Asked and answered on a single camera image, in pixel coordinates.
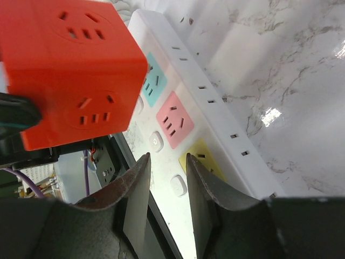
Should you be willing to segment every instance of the power strip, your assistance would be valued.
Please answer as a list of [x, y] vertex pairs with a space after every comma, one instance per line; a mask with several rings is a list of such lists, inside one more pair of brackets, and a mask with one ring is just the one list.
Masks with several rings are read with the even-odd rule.
[[166, 18], [136, 10], [128, 29], [150, 71], [123, 134], [136, 159], [151, 152], [150, 190], [182, 256], [196, 258], [187, 152], [250, 196], [285, 193]]
[[[153, 105], [148, 102], [144, 84], [137, 107], [140, 114], [136, 110], [133, 117], [151, 151], [156, 151], [157, 146], [152, 141], [158, 141], [150, 138], [152, 134], [158, 132], [163, 140], [158, 153], [152, 153], [153, 163], [155, 159], [167, 160], [169, 166], [175, 163], [182, 169], [179, 158], [201, 138], [224, 180], [232, 187], [258, 199], [272, 194], [284, 196], [282, 187], [166, 18], [161, 13], [137, 10], [128, 28], [144, 54], [155, 58], [167, 78]], [[194, 123], [194, 128], [176, 147], [169, 144], [164, 128], [156, 119], [172, 92], [177, 94]]]

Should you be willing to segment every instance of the socket outlet holes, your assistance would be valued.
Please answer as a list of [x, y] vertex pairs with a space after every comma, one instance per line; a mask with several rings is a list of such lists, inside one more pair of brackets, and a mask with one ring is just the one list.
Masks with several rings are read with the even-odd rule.
[[178, 161], [180, 162], [181, 167], [186, 173], [186, 155], [187, 153], [195, 156], [208, 171], [217, 176], [223, 181], [226, 181], [226, 178], [220, 169], [218, 163], [214, 159], [211, 151], [209, 150], [206, 142], [203, 139], [198, 139], [183, 155], [180, 156]]
[[147, 55], [147, 61], [150, 70], [144, 81], [142, 92], [149, 106], [153, 107], [167, 86], [168, 80], [152, 53]]
[[[207, 87], [206, 87], [205, 85], [198, 86], [198, 88], [199, 88], [200, 90], [207, 89]], [[216, 103], [216, 100], [207, 100], [207, 102], [208, 102], [209, 104], [214, 104], [214, 103]]]
[[79, 109], [84, 109], [91, 101], [91, 98], [84, 98], [79, 104], [78, 104], [78, 108]]
[[[65, 21], [69, 25], [67, 27], [67, 32], [72, 39], [81, 39], [81, 38], [88, 39], [88, 40], [91, 40], [91, 39], [104, 40], [105, 39], [104, 34], [100, 29], [94, 29], [92, 27], [89, 29], [86, 29], [86, 28], [80, 29], [80, 28], [77, 28], [76, 26], [73, 26], [74, 28], [72, 28], [70, 26], [70, 23], [68, 22], [69, 17], [71, 15], [73, 14], [70, 14], [67, 11], [62, 11], [58, 17], [60, 20]], [[91, 20], [93, 23], [99, 24], [99, 20], [95, 18], [93, 15], [91, 15], [90, 13], [85, 13], [84, 15], [85, 15], [84, 17], [86, 17], [88, 20]]]
[[114, 99], [112, 96], [107, 96], [107, 100], [109, 103], [113, 104], [114, 103]]
[[193, 121], [174, 91], [158, 111], [156, 119], [172, 149], [176, 148], [194, 128]]
[[242, 156], [249, 155], [249, 151], [245, 151], [241, 153]]
[[[93, 114], [91, 116], [91, 123], [97, 124], [99, 122], [99, 117], [100, 117], [100, 114]], [[109, 118], [110, 118], [110, 112], [105, 112], [103, 114], [103, 121], [109, 121]], [[80, 125], [85, 126], [87, 124], [88, 124], [87, 116], [81, 116], [80, 117]]]

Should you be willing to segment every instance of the white button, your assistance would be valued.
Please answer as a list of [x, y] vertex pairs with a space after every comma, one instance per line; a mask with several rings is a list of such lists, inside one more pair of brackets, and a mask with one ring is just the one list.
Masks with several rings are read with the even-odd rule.
[[174, 194], [178, 197], [183, 196], [187, 193], [187, 186], [185, 185], [182, 177], [180, 175], [175, 175], [170, 180], [170, 185]]
[[136, 101], [136, 105], [135, 105], [135, 109], [134, 109], [135, 113], [140, 114], [143, 109], [144, 109], [144, 102], [143, 102], [141, 96], [139, 96], [138, 101]]
[[163, 139], [158, 131], [152, 133], [152, 135], [149, 138], [149, 142], [151, 148], [155, 152], [159, 152], [164, 146]]

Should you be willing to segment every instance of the marble surface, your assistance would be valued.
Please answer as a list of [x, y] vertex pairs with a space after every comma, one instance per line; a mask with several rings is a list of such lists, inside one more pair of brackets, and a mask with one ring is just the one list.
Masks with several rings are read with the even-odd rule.
[[289, 196], [345, 195], [344, 0], [132, 0], [162, 12]]

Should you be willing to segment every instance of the purple cable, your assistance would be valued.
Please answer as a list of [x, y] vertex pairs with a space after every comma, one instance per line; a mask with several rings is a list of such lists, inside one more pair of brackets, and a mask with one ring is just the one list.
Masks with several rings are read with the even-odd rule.
[[89, 196], [90, 195], [90, 186], [88, 184], [87, 150], [84, 150], [83, 153], [84, 153], [84, 177], [85, 177], [86, 196]]
[[12, 170], [11, 168], [4, 168], [5, 171], [14, 174], [16, 176], [18, 176], [19, 178], [21, 178], [24, 182], [27, 183], [27, 185], [31, 188], [31, 190], [37, 195], [37, 197], [39, 198], [45, 198], [44, 194], [40, 191], [40, 189], [35, 185], [35, 183], [29, 178], [27, 177], [25, 174], [23, 174], [20, 171], [15, 171]]

